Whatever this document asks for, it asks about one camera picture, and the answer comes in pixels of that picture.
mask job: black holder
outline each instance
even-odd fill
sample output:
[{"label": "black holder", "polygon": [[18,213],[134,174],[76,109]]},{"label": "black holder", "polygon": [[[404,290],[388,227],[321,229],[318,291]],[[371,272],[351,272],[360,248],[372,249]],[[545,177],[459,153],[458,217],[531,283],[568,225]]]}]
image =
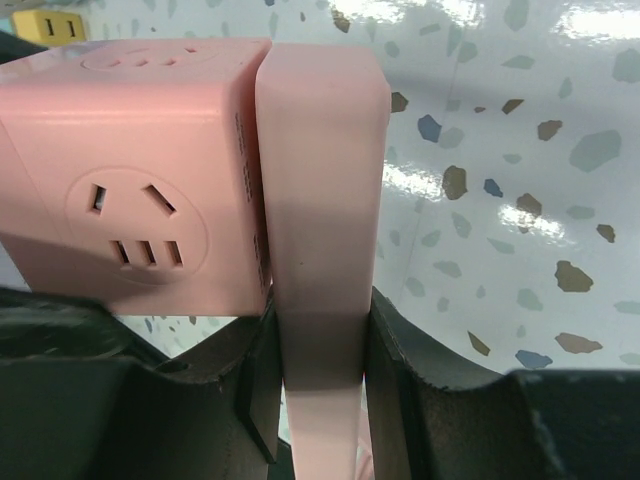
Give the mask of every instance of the black holder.
[{"label": "black holder", "polygon": [[[365,373],[377,480],[640,478],[639,372],[500,376],[374,289]],[[271,301],[167,360],[95,302],[0,289],[0,478],[291,480],[281,377]]]},{"label": "black holder", "polygon": [[0,478],[267,478],[276,322],[269,302],[168,360],[96,302],[0,290]]},{"label": "black holder", "polygon": [[640,478],[640,372],[501,376],[374,289],[365,376],[376,480]]}]

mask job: cube power socket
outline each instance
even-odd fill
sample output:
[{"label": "cube power socket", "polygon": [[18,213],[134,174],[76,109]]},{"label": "cube power socket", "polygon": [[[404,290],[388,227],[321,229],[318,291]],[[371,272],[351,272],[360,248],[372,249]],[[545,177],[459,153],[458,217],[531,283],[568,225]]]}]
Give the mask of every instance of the cube power socket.
[{"label": "cube power socket", "polygon": [[261,313],[270,46],[113,41],[0,81],[0,240],[33,290],[127,315]]}]

